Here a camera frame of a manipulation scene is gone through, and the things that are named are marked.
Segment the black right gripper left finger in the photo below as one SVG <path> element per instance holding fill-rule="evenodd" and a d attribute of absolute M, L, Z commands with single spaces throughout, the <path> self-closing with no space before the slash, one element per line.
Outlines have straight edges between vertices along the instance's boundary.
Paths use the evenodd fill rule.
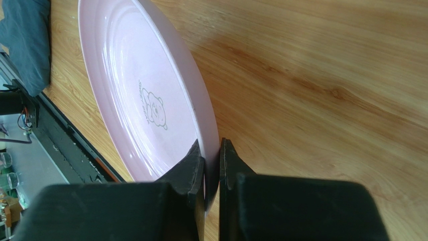
<path fill-rule="evenodd" d="M 154 182 L 45 187 L 14 240 L 203 240 L 205 160 L 195 142 Z"/>

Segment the large pink plate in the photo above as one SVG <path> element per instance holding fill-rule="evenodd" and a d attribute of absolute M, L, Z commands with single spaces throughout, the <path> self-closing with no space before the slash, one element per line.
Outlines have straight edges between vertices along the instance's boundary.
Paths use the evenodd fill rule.
<path fill-rule="evenodd" d="M 209 212 L 219 181 L 219 132 L 181 35 L 151 1 L 79 1 L 78 24 L 94 98 L 132 179 L 157 180 L 198 143 Z"/>

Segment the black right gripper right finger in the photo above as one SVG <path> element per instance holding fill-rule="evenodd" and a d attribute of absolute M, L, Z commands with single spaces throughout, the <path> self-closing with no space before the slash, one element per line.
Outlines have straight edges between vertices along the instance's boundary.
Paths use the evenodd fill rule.
<path fill-rule="evenodd" d="M 219 240 L 389 240 L 361 184 L 262 175 L 222 139 Z"/>

